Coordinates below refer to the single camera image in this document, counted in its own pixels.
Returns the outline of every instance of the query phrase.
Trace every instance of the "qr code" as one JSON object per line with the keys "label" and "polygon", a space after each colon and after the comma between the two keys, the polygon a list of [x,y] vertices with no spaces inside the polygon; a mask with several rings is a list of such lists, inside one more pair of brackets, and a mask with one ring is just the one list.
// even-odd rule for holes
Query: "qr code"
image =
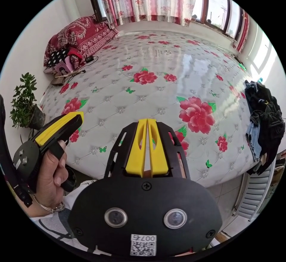
{"label": "qr code", "polygon": [[156,255],[156,243],[155,242],[131,241],[130,255],[155,256]]}

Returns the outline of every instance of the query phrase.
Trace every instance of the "plant pot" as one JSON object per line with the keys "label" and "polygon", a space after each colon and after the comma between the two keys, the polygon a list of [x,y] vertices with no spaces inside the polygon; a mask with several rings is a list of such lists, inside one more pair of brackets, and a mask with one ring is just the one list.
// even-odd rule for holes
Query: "plant pot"
{"label": "plant pot", "polygon": [[45,122],[46,122],[46,115],[35,104],[34,112],[28,124],[28,127],[38,131],[41,127],[44,126]]}

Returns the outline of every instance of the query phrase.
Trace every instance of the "clothes pile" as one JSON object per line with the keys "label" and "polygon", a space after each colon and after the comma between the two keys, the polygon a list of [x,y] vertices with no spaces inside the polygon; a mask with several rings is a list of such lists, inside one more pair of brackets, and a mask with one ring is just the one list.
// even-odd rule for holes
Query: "clothes pile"
{"label": "clothes pile", "polygon": [[257,164],[247,173],[262,174],[276,158],[285,133],[280,106],[269,89],[261,82],[245,81],[245,96],[250,111],[247,142]]}

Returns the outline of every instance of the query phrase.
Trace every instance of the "wrist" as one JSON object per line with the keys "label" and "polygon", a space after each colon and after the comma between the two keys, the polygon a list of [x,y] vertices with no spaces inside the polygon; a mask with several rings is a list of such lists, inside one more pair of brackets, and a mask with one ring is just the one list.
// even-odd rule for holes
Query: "wrist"
{"label": "wrist", "polygon": [[16,200],[24,212],[31,218],[33,217],[42,217],[48,214],[51,214],[50,211],[42,208],[37,201],[32,197],[32,205],[30,207],[26,207],[25,204],[16,196]]}

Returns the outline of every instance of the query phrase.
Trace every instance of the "potted plant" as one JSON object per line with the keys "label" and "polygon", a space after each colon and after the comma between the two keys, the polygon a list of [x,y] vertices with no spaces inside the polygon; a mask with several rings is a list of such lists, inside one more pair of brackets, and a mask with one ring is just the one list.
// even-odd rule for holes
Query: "potted plant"
{"label": "potted plant", "polygon": [[10,118],[13,121],[13,127],[39,130],[45,123],[46,115],[34,103],[36,99],[33,91],[37,90],[35,76],[28,72],[25,75],[22,74],[20,81],[23,84],[16,86],[11,102],[13,109],[10,112]]}

